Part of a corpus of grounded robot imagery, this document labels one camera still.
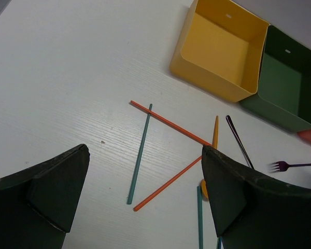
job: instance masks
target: green bin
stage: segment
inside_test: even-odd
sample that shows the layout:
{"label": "green bin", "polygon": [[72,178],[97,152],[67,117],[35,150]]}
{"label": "green bin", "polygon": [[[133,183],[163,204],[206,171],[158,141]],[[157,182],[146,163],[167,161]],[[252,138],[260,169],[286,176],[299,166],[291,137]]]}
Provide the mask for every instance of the green bin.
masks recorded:
{"label": "green bin", "polygon": [[311,129],[311,50],[270,26],[258,91],[240,104],[288,131]]}

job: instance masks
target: green stick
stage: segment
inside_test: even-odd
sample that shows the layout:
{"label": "green stick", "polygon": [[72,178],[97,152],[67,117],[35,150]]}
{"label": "green stick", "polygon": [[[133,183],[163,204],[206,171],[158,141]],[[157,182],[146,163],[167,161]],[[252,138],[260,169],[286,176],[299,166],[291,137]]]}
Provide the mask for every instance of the green stick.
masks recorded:
{"label": "green stick", "polygon": [[203,249],[203,206],[202,206],[202,190],[197,187],[197,208],[198,208],[198,238],[199,249]]}
{"label": "green stick", "polygon": [[126,202],[128,205],[130,205],[133,202],[133,197],[134,197],[134,192],[135,192],[135,187],[136,187],[136,182],[137,182],[137,176],[138,176],[138,170],[139,170],[140,161],[142,159],[144,142],[145,142],[145,138],[146,138],[147,127],[149,126],[150,116],[151,116],[151,114],[148,113],[147,118],[146,118],[146,122],[145,122],[145,126],[144,126],[144,132],[142,135],[142,141],[140,142],[140,146],[139,146],[139,151],[138,151],[138,155],[137,155],[133,179],[131,181],[130,191],[129,191],[129,195],[128,195],[128,201]]}

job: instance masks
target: fork handle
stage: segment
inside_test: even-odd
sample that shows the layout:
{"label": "fork handle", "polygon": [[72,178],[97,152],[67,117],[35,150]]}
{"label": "fork handle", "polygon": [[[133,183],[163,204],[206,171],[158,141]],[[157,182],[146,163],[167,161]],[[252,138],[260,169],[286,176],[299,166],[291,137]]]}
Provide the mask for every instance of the fork handle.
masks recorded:
{"label": "fork handle", "polygon": [[311,163],[291,164],[291,165],[289,165],[289,167],[302,167],[302,166],[311,166]]}

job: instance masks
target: yellow bin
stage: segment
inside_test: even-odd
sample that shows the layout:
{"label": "yellow bin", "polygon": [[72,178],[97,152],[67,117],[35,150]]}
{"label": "yellow bin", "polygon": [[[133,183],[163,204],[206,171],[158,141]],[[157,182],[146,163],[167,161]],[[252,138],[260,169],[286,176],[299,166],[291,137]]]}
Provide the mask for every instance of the yellow bin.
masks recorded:
{"label": "yellow bin", "polygon": [[268,26],[230,0],[195,0],[170,69],[225,100],[245,99],[257,92]]}

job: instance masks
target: tabletop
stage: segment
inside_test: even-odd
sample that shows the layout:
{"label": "tabletop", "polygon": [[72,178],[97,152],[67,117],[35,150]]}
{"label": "tabletop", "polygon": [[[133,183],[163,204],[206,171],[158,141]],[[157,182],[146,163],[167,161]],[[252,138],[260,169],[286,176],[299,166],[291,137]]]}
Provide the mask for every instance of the tabletop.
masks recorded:
{"label": "tabletop", "polygon": [[[237,0],[311,49],[311,1]],[[202,146],[151,118],[132,205],[126,204],[146,114],[134,100],[255,169],[311,162],[294,135],[190,84],[168,69],[192,0],[13,0],[0,15],[0,177],[80,143],[90,165],[63,248],[198,248],[201,164],[140,211],[133,207],[201,155]],[[270,175],[311,188],[311,167]],[[204,246],[217,238],[203,203]]]}

